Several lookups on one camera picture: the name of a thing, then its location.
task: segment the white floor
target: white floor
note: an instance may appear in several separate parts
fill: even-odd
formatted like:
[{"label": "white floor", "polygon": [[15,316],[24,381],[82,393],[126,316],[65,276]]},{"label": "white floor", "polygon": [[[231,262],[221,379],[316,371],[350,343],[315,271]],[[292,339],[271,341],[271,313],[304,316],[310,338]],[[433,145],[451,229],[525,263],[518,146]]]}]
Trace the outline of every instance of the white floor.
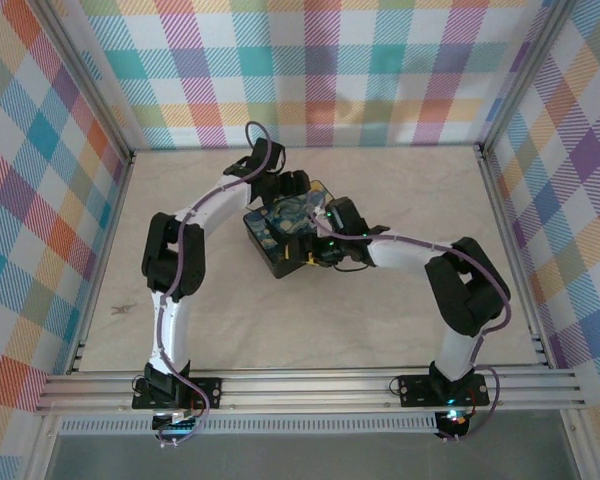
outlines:
[{"label": "white floor", "polygon": [[[138,155],[81,370],[143,368],[153,338],[140,272],[149,221],[190,204],[247,153]],[[304,169],[335,197],[350,197],[369,225],[432,241],[476,238],[515,289],[471,148],[290,149],[287,169]],[[423,277],[306,266],[276,280],[241,215],[211,237],[206,251],[188,334],[194,369],[427,365],[442,342],[444,323]],[[512,304],[512,323],[487,338],[480,363],[536,361],[515,292]],[[112,315],[122,305],[133,307]]]}]

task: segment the wire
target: wire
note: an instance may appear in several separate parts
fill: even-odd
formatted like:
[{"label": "wire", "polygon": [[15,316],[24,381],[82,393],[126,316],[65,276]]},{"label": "wire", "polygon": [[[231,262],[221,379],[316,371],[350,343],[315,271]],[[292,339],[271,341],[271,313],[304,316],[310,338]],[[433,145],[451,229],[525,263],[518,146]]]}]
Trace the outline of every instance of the wire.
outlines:
[{"label": "wire", "polygon": [[396,392],[393,388],[391,388],[391,385],[393,385],[393,382],[395,382],[396,380],[398,380],[400,377],[393,377],[391,379],[391,381],[389,382],[389,391],[391,393],[393,393],[396,397],[400,396],[400,392]]},{"label": "wire", "polygon": [[471,397],[471,405],[473,408],[471,409],[471,413],[469,414],[469,418],[473,417],[476,414],[476,395],[473,393],[473,390],[469,389],[469,396]]},{"label": "wire", "polygon": [[342,273],[353,273],[353,272],[361,272],[362,270],[366,270],[367,268],[369,268],[369,265],[365,265],[364,267],[360,267],[360,268],[340,268],[337,265],[333,266],[333,269],[336,272],[342,272]]},{"label": "wire", "polygon": [[471,429],[471,431],[469,431],[469,433],[467,433],[464,436],[465,439],[467,437],[475,435],[480,430],[482,430],[487,423],[489,423],[489,421],[493,417],[493,414],[496,411],[496,408],[498,407],[498,402],[500,401],[500,376],[498,375],[498,372],[496,372],[495,369],[493,369],[492,367],[488,367],[485,365],[477,366],[476,370],[488,370],[489,372],[491,372],[491,375],[493,375],[493,379],[496,382],[496,393],[493,396],[493,400],[491,401],[491,408],[489,408],[489,411],[487,412],[487,416],[485,417],[485,419],[480,423],[480,425],[478,425],[477,427],[473,427]]},{"label": "wire", "polygon": [[138,394],[143,393],[141,390],[138,389],[138,380],[140,380],[141,378],[144,378],[144,376],[136,375],[135,377],[133,377],[133,380],[131,380],[131,389]]},{"label": "wire", "polygon": [[[269,162],[269,158],[271,157],[271,150],[273,149],[273,144],[271,142],[271,136],[269,135],[269,132],[267,131],[267,129],[261,123],[253,121],[253,120],[248,121],[247,124],[245,125],[245,135],[247,137],[247,143],[249,143],[249,146],[251,148],[253,148],[253,142],[251,141],[251,137],[249,135],[249,127],[251,127],[251,126],[258,127],[260,130],[262,130],[262,133],[264,133],[265,138],[267,140],[267,153],[265,154],[262,164],[256,170],[251,172],[250,174],[248,174],[242,178],[239,178],[233,182],[230,182],[226,185],[222,185],[220,187],[214,188],[213,190],[208,192],[206,195],[204,195],[200,200],[198,200],[195,203],[195,205],[193,205],[193,207],[191,207],[191,210],[189,210],[186,213],[186,215],[180,222],[180,227],[178,228],[178,254],[177,254],[176,274],[173,279],[173,283],[171,284],[169,289],[160,296],[160,308],[158,309],[158,319],[156,321],[156,343],[158,345],[158,351],[160,353],[160,358],[164,362],[164,364],[167,366],[169,371],[173,374],[173,376],[176,377],[178,380],[180,380],[182,383],[184,383],[187,387],[194,390],[198,395],[200,395],[200,397],[202,398],[202,400],[204,402],[204,412],[203,412],[202,416],[200,417],[199,421],[196,421],[195,427],[192,428],[191,432],[186,434],[184,437],[180,438],[179,440],[176,440],[175,438],[173,439],[172,445],[174,447],[177,447],[178,445],[189,440],[195,434],[196,430],[198,428],[200,428],[201,425],[204,424],[204,422],[207,420],[207,417],[209,416],[209,410],[211,409],[211,403],[209,402],[209,397],[207,397],[206,393],[204,393],[204,391],[200,387],[198,387],[195,383],[192,383],[191,381],[189,381],[188,378],[186,378],[180,372],[177,371],[177,369],[173,365],[171,359],[165,352],[164,342],[163,342],[163,338],[162,338],[162,324],[164,322],[164,310],[165,310],[165,306],[167,304],[167,299],[173,294],[173,292],[175,292],[176,288],[178,288],[178,285],[180,284],[180,280],[182,279],[182,272],[184,270],[184,255],[182,254],[182,252],[184,252],[184,228],[187,225],[187,222],[196,214],[196,212],[200,209],[200,207],[202,207],[205,203],[207,203],[211,198],[216,196],[218,193],[223,192],[229,188],[233,188],[242,183],[248,182],[249,180],[260,175],[260,173],[263,170],[265,170],[267,167],[267,163]],[[158,430],[158,439],[160,440],[162,446],[164,447],[165,440],[164,440],[164,437],[162,436],[162,432],[160,430]]]}]

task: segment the black joint housing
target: black joint housing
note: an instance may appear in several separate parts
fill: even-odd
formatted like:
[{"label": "black joint housing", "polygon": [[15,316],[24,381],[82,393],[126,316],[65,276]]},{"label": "black joint housing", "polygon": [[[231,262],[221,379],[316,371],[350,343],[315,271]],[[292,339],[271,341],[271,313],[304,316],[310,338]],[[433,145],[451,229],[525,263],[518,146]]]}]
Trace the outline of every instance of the black joint housing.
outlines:
[{"label": "black joint housing", "polygon": [[266,173],[251,184],[251,201],[262,198],[263,205],[270,205],[279,198],[303,195],[311,189],[309,175],[303,170],[280,175]]},{"label": "black joint housing", "polygon": [[[180,374],[189,376],[190,362]],[[191,404],[191,391],[184,383],[171,374],[162,373],[150,363],[144,366],[144,379],[146,388],[151,389],[150,396],[156,403],[171,408],[188,408]]]},{"label": "black joint housing", "polygon": [[329,237],[320,238],[313,232],[291,236],[286,243],[289,260],[305,263],[309,255],[322,267],[331,267],[342,261],[345,251]]},{"label": "black joint housing", "polygon": [[[463,237],[451,247],[482,265],[496,280],[508,300],[509,287],[489,257],[473,238]],[[432,258],[425,265],[438,309],[444,321],[460,335],[475,337],[491,319],[497,318],[504,303],[495,287],[480,271],[453,253]],[[470,275],[465,283],[460,275]]]},{"label": "black joint housing", "polygon": [[[325,211],[333,231],[342,235],[373,236],[389,230],[389,227],[382,225],[369,228],[366,220],[360,216],[358,209],[349,197],[341,197],[330,201],[325,206]],[[367,249],[371,243],[371,238],[369,240],[347,240],[339,243],[342,244],[347,255],[353,261],[375,267]]]},{"label": "black joint housing", "polygon": [[472,368],[465,374],[464,377],[451,382],[445,377],[440,370],[436,367],[435,362],[431,362],[429,365],[429,380],[431,381],[431,388],[438,395],[438,398],[443,402],[448,399],[455,397],[455,395],[466,389],[473,379],[475,370]]},{"label": "black joint housing", "polygon": [[233,175],[234,177],[239,178],[246,177],[252,172],[252,170],[246,167],[247,160],[249,160],[250,158],[251,157],[242,157],[236,163],[229,165],[227,168],[225,168],[222,174]]},{"label": "black joint housing", "polygon": [[[175,215],[166,213],[156,213],[151,219],[142,258],[142,274],[147,277],[147,286],[154,292],[166,292],[175,280],[178,252],[169,249],[169,244],[177,243],[180,224]],[[184,265],[180,282],[171,294],[174,302],[193,295],[204,280],[204,230],[200,225],[185,225],[179,254],[183,255]]]},{"label": "black joint housing", "polygon": [[[272,141],[271,142],[271,155],[269,156],[269,161],[267,162],[267,166],[265,170],[275,170],[278,166],[278,160],[280,159],[280,155],[284,152],[285,148],[283,145]],[[253,150],[251,151],[251,157],[247,160],[247,168],[250,168],[252,171],[255,171],[262,162],[264,162],[265,157],[267,156],[267,140],[265,138],[258,138],[256,140],[255,145],[253,146]]]}]

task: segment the plaid fabric backdrop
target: plaid fabric backdrop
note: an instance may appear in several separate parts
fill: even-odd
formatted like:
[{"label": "plaid fabric backdrop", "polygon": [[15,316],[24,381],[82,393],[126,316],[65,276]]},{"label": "plaid fabric backdrop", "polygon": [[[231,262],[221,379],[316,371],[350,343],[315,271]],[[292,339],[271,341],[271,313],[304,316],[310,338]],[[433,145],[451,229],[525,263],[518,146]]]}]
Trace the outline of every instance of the plaid fabric backdrop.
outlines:
[{"label": "plaid fabric backdrop", "polygon": [[600,440],[600,0],[578,2],[496,155],[552,350]]},{"label": "plaid fabric backdrop", "polygon": [[1,0],[0,480],[67,359],[122,168],[25,0]]},{"label": "plaid fabric backdrop", "polygon": [[130,143],[473,143],[554,0],[55,0]]}]

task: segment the purple cable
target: purple cable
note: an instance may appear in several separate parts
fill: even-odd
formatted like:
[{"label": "purple cable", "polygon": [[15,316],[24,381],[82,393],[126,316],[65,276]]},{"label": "purple cable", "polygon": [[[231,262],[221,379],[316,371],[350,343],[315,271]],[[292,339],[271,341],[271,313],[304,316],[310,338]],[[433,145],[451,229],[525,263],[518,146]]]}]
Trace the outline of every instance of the purple cable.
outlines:
[{"label": "purple cable", "polygon": [[[478,338],[478,341],[476,342],[476,346],[473,349],[473,352],[471,353],[470,362],[472,365],[474,364],[475,359],[478,356],[478,351],[480,350],[480,347],[482,347],[482,344],[484,343],[484,336],[489,333],[496,332],[498,330],[502,330],[511,321],[511,315],[512,315],[511,305],[509,304],[509,299],[507,298],[507,295],[505,294],[504,290],[502,289],[502,287],[500,286],[498,281],[495,279],[495,277],[493,275],[491,275],[491,273],[489,273],[489,271],[484,266],[482,266],[479,262],[477,262],[476,260],[471,258],[469,255],[461,252],[460,250],[456,250],[454,248],[445,247],[443,245],[437,245],[437,244],[431,243],[431,242],[425,242],[423,240],[418,240],[417,238],[406,237],[403,235],[386,235],[386,234],[385,235],[382,235],[382,234],[380,234],[380,235],[342,235],[340,233],[330,230],[329,228],[327,228],[325,225],[321,224],[318,221],[316,215],[312,211],[310,201],[308,201],[308,207],[309,207],[308,208],[309,218],[311,219],[313,224],[319,230],[322,230],[324,233],[328,234],[329,236],[331,236],[333,238],[337,238],[339,240],[347,240],[347,241],[391,240],[391,241],[405,242],[405,243],[415,245],[418,247],[422,247],[422,248],[426,248],[429,250],[436,250],[436,251],[444,252],[444,253],[448,252],[448,253],[451,253],[451,254],[455,255],[456,257],[460,258],[461,260],[466,261],[471,266],[473,266],[476,270],[478,270],[482,275],[484,275],[484,277],[489,281],[489,283],[491,283],[491,285],[493,285],[496,292],[498,292],[498,295],[500,296],[500,299],[502,300],[502,302],[504,304],[505,318],[499,325],[487,328],[483,332],[481,332],[480,338]],[[493,402],[491,402],[491,408],[489,409],[489,412],[487,413],[487,418],[485,418],[485,420],[478,427],[474,428],[471,432],[469,432],[467,435],[465,435],[465,438],[468,437],[469,435],[475,435],[475,432],[480,431],[480,429],[482,429],[484,427],[484,425],[493,416],[493,413],[495,412],[496,407],[498,406],[498,401],[500,399],[500,378],[498,377],[498,374],[496,373],[496,371],[493,368],[487,367],[487,366],[480,366],[480,367],[475,367],[475,368],[476,368],[476,370],[489,370],[493,374],[495,381],[496,381],[496,393],[495,393]],[[441,433],[445,437],[455,438],[455,437],[451,437],[448,434],[445,435],[445,432],[441,432]]]},{"label": "purple cable", "polygon": [[[160,296],[160,309],[158,310],[158,321],[156,322],[156,330],[157,330],[156,331],[156,343],[158,344],[160,358],[162,359],[164,364],[167,366],[167,368],[171,371],[173,376],[176,377],[178,380],[180,380],[182,383],[184,383],[187,387],[194,390],[202,398],[202,401],[204,402],[204,414],[198,419],[195,427],[191,430],[191,432],[189,432],[187,435],[182,437],[180,440],[175,440],[175,439],[173,440],[174,447],[177,447],[181,443],[189,440],[194,435],[195,431],[207,420],[207,417],[209,416],[209,410],[211,409],[211,403],[209,402],[209,397],[207,397],[207,395],[204,393],[204,391],[200,387],[198,387],[196,384],[190,382],[188,378],[181,375],[180,372],[178,372],[176,370],[175,366],[171,362],[171,359],[167,356],[167,354],[164,351],[164,343],[162,341],[162,323],[164,321],[164,307],[166,306],[167,298],[169,298],[171,296],[171,294],[173,294],[173,292],[175,292],[176,288],[178,288],[178,284],[180,283],[180,279],[182,278],[182,271],[184,270],[184,255],[182,255],[181,252],[184,252],[184,227],[187,225],[187,222],[191,219],[191,217],[193,217],[195,215],[195,213],[200,209],[200,207],[202,205],[204,205],[207,201],[209,201],[209,199],[211,199],[212,197],[214,197],[215,195],[217,195],[220,192],[223,192],[229,188],[235,187],[236,185],[240,185],[241,183],[248,182],[252,178],[257,177],[267,167],[267,163],[269,163],[269,157],[271,156],[271,150],[273,147],[273,145],[271,143],[271,136],[269,135],[269,132],[262,124],[260,124],[256,121],[253,121],[253,120],[248,121],[247,124],[245,125],[244,129],[245,129],[245,134],[247,136],[247,143],[249,144],[249,146],[251,148],[253,148],[253,143],[251,142],[251,137],[249,136],[249,127],[252,125],[255,127],[258,127],[260,130],[262,130],[262,132],[264,133],[264,136],[267,140],[267,153],[265,154],[262,164],[254,172],[250,173],[249,175],[246,175],[234,182],[223,185],[222,187],[214,188],[209,193],[204,195],[200,200],[198,200],[196,202],[196,204],[193,207],[191,207],[191,209],[186,213],[186,215],[182,219],[182,222],[180,222],[180,227],[178,228],[178,265],[176,268],[176,276],[173,280],[173,283],[169,287],[169,289],[163,295]],[[158,431],[158,438],[160,439],[160,441],[162,442],[162,445],[164,446],[165,441],[162,437],[162,432],[160,430]]]},{"label": "purple cable", "polygon": [[[493,400],[491,401],[491,407],[489,408],[489,411],[487,412],[486,418],[482,421],[482,423],[480,423],[480,425],[478,425],[477,427],[474,427],[466,435],[464,435],[462,437],[463,440],[474,436],[476,433],[478,433],[480,430],[482,430],[487,423],[489,423],[489,421],[493,417],[493,414],[496,411],[496,408],[498,407],[498,402],[500,401],[500,376],[498,375],[498,373],[493,368],[485,366],[485,365],[477,366],[476,370],[489,370],[491,372],[491,374],[493,375],[493,379],[496,382],[496,393],[493,397]],[[447,432],[443,432],[442,430],[438,430],[438,433],[440,435],[442,435],[446,440],[456,440],[458,442],[460,441],[459,437],[454,437],[453,435],[449,435]]]},{"label": "purple cable", "polygon": [[[495,279],[495,277],[493,275],[491,275],[491,273],[489,273],[489,271],[485,267],[483,267],[479,262],[477,262],[476,260],[471,258],[466,253],[463,253],[460,250],[456,250],[455,248],[445,247],[443,245],[437,245],[437,244],[431,243],[431,242],[425,242],[424,240],[418,240],[417,238],[406,237],[404,235],[386,235],[386,234],[384,234],[384,235],[383,234],[380,234],[380,235],[342,235],[341,233],[336,233],[336,232],[330,230],[329,228],[327,228],[326,226],[324,226],[323,224],[321,224],[318,221],[318,219],[316,218],[313,211],[311,210],[311,208],[312,208],[311,202],[308,202],[308,206],[309,206],[309,212],[308,212],[309,218],[311,219],[313,224],[319,230],[322,230],[324,233],[328,234],[329,236],[331,236],[333,238],[337,238],[339,240],[348,240],[348,241],[353,241],[353,240],[391,240],[394,242],[405,242],[405,243],[409,243],[411,245],[415,245],[417,247],[426,248],[428,250],[436,250],[438,252],[451,253],[451,254],[455,255],[456,257],[460,258],[461,260],[464,260],[465,262],[469,263],[472,267],[474,267],[476,270],[478,270],[489,281],[489,283],[491,283],[491,285],[493,285],[493,288],[495,288],[496,292],[498,292],[498,295],[500,296],[500,299],[502,300],[502,303],[504,304],[505,317],[504,317],[504,320],[502,321],[502,323],[500,323],[499,325],[487,328],[480,333],[480,337],[478,338],[478,341],[476,342],[476,346],[473,349],[473,352],[471,353],[470,362],[472,364],[475,362],[476,357],[478,356],[478,351],[480,350],[480,348],[482,347],[482,344],[484,343],[484,336],[489,333],[496,332],[498,330],[502,330],[507,325],[509,325],[509,322],[511,321],[512,312],[511,312],[511,305],[509,304],[509,299],[507,298],[506,293],[504,293],[504,290],[502,289],[502,287],[500,286],[498,281]],[[323,208],[322,200],[320,203],[320,208]]]}]

